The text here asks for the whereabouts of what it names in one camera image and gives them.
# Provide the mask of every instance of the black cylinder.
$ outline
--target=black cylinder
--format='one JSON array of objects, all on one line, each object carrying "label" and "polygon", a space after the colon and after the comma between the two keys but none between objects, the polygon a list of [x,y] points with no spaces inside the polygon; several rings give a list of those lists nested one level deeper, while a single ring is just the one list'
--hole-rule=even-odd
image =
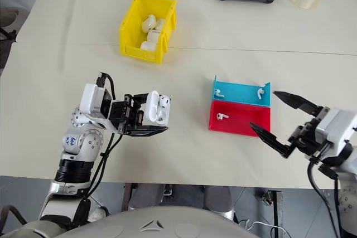
[{"label": "black cylinder", "polygon": [[94,162],[81,162],[61,159],[55,181],[83,183],[90,180]]}]

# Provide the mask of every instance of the white table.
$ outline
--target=white table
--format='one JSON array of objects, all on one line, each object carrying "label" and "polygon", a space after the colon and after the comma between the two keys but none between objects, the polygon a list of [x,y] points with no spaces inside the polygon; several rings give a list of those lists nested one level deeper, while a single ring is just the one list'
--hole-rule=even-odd
[{"label": "white table", "polygon": [[[117,27],[130,1],[37,0],[0,80],[0,174],[53,178],[62,136],[84,85],[104,71],[113,77],[118,98],[153,89],[172,98],[169,130],[149,138],[125,137],[109,158],[105,181],[310,187],[308,161],[299,151],[286,160],[258,138],[208,131],[213,78],[271,82],[273,90],[355,110],[356,0],[323,0],[309,11],[288,0],[271,5],[179,0],[177,30],[162,65],[118,53]],[[100,17],[95,7],[102,8]],[[242,17],[234,20],[240,9]],[[327,9],[331,13],[322,16]],[[219,10],[228,13],[222,22],[214,20]],[[307,34],[303,25],[310,22],[299,22],[300,16],[315,20],[318,31]],[[258,20],[268,17],[271,24]],[[278,25],[283,26],[270,32]],[[249,30],[250,38],[234,29]],[[349,38],[339,36],[343,31]],[[272,98],[272,131],[280,141],[310,119]],[[316,180],[320,187],[332,187],[318,172]]]}]

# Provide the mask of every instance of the yellow plastic bin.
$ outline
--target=yellow plastic bin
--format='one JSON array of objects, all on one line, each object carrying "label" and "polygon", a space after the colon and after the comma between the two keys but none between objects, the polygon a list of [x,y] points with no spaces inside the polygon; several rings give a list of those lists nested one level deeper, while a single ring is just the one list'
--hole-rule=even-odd
[{"label": "yellow plastic bin", "polygon": [[[119,28],[121,54],[161,64],[172,31],[176,28],[176,2],[177,0],[133,0]],[[140,49],[141,43],[147,38],[147,34],[141,30],[141,22],[149,14],[154,14],[157,19],[165,19],[156,51]]]}]

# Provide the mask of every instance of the white object in bin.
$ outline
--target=white object in bin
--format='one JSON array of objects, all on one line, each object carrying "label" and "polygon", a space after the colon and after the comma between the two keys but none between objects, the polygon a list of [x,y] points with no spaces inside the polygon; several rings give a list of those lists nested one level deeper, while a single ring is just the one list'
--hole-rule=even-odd
[{"label": "white object in bin", "polygon": [[141,29],[143,30],[144,33],[147,33],[151,29],[154,29],[156,27],[156,17],[153,14],[150,14],[147,16],[145,19],[143,19],[141,23]]},{"label": "white object in bin", "polygon": [[171,100],[168,96],[159,96],[158,92],[154,90],[147,95],[144,116],[151,122],[167,126],[170,103]]},{"label": "white object in bin", "polygon": [[164,23],[165,23],[165,19],[158,19],[158,20],[156,21],[155,30],[161,31],[161,30],[163,29]]},{"label": "white object in bin", "polygon": [[258,99],[261,100],[262,96],[265,93],[264,89],[258,89],[257,91],[257,95],[258,95]]},{"label": "white object in bin", "polygon": [[221,120],[223,120],[223,118],[229,118],[229,116],[226,114],[221,114],[221,113],[217,114],[217,120],[221,121]]},{"label": "white object in bin", "polygon": [[159,30],[150,30],[147,34],[146,40],[151,43],[158,43],[158,38],[160,37],[161,31]]},{"label": "white object in bin", "polygon": [[221,94],[221,91],[219,89],[216,89],[214,91],[214,95],[219,98],[224,98],[224,95]]},{"label": "white object in bin", "polygon": [[140,49],[142,50],[148,50],[148,51],[156,51],[157,44],[144,41],[141,43]]}]

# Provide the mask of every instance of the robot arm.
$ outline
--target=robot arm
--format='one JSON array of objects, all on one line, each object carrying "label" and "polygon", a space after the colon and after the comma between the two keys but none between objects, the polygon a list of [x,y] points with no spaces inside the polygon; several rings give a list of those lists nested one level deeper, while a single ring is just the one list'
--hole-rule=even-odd
[{"label": "robot arm", "polygon": [[275,91],[284,103],[301,109],[314,118],[298,126],[283,145],[276,137],[251,123],[260,139],[288,158],[295,148],[309,157],[313,164],[322,163],[319,171],[331,179],[339,179],[341,191],[339,211],[342,230],[357,235],[357,149],[350,138],[357,131],[357,114],[352,111],[317,106],[310,101],[290,93]]},{"label": "robot arm", "polygon": [[[111,83],[114,99],[104,88],[106,79]],[[165,105],[162,105],[163,99],[167,101]],[[169,97],[159,96],[156,91],[134,96],[127,94],[123,101],[115,100],[113,80],[105,73],[99,74],[96,84],[86,84],[80,105],[72,113],[70,127],[63,137],[59,169],[51,181],[40,220],[55,222],[67,230],[85,224],[90,209],[91,169],[103,145],[103,132],[134,137],[164,132],[170,102]],[[151,120],[158,125],[142,124],[145,114],[142,104],[146,104],[151,114],[160,116],[160,120]]]}]

